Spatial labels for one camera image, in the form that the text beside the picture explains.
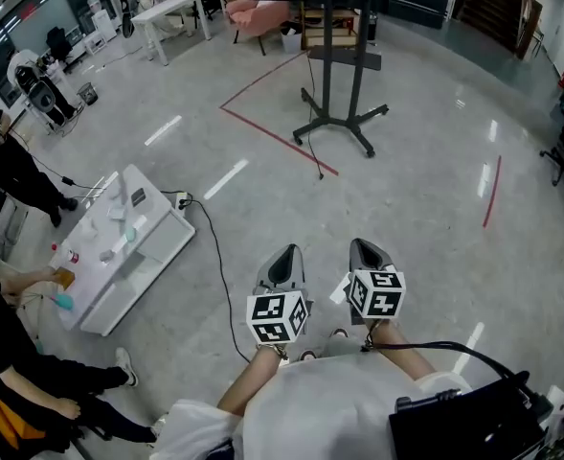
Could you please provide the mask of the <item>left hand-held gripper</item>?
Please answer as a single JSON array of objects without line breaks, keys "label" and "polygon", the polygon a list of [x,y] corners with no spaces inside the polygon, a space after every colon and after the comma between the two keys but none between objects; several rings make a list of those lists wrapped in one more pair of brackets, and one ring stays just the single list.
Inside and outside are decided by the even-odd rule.
[{"label": "left hand-held gripper", "polygon": [[259,269],[246,323],[258,344],[289,344],[305,333],[311,305],[302,251],[290,243]]}]

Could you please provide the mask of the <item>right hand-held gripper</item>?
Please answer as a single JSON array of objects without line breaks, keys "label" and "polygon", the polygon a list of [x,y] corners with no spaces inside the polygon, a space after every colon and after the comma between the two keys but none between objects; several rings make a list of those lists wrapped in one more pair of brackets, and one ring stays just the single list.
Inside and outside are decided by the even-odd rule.
[{"label": "right hand-held gripper", "polygon": [[387,252],[370,241],[350,243],[350,271],[329,295],[336,305],[347,303],[352,325],[367,320],[397,319],[406,294],[404,273]]}]

